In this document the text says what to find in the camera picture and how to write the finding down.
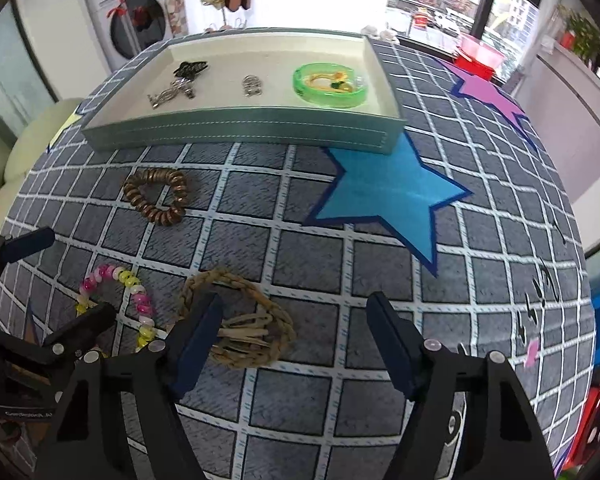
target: beaded bracelet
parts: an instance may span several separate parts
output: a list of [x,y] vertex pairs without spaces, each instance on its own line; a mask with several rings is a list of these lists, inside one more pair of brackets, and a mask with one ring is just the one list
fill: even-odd
[[98,266],[80,285],[80,296],[78,297],[78,303],[75,305],[75,311],[78,316],[87,311],[90,294],[96,290],[98,284],[102,283],[103,280],[117,280],[125,285],[131,293],[131,299],[136,305],[138,321],[140,322],[138,339],[136,340],[136,352],[138,352],[155,339],[155,323],[152,319],[154,308],[151,305],[149,296],[146,294],[146,289],[130,270],[115,265]]

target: silver jewelry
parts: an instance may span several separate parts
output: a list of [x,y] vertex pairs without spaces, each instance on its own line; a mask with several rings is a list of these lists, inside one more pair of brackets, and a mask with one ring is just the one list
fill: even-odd
[[163,90],[156,95],[148,95],[149,102],[153,108],[157,108],[161,104],[171,101],[178,94],[183,93],[189,99],[193,99],[196,96],[196,92],[193,88],[193,83],[183,77],[177,77],[171,82],[171,85],[166,90]]
[[261,95],[262,81],[257,76],[248,75],[242,80],[242,88],[244,88],[244,94],[247,97],[251,97],[252,95]]

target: blue star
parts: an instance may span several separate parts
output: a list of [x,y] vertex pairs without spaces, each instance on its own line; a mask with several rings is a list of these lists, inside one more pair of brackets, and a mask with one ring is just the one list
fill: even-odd
[[380,222],[436,275],[433,212],[472,192],[425,166],[406,133],[391,155],[325,151],[338,176],[304,224]]

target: pink star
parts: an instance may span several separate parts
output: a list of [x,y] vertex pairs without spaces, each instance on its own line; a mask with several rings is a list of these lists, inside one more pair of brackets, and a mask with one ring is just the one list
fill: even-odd
[[447,70],[458,76],[458,82],[451,90],[453,95],[458,97],[469,97],[480,101],[482,104],[495,108],[500,114],[513,126],[513,129],[528,144],[537,151],[535,144],[523,130],[520,124],[520,117],[528,118],[526,114],[513,101],[507,99],[495,85],[482,79],[481,77],[469,74],[465,70],[458,68],[446,61],[438,60]]

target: washing machine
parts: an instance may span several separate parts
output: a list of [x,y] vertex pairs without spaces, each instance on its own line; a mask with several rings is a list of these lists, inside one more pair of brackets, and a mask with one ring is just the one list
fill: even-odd
[[124,0],[127,14],[113,11],[120,0],[85,0],[111,70],[122,67],[138,51],[172,38],[164,0]]

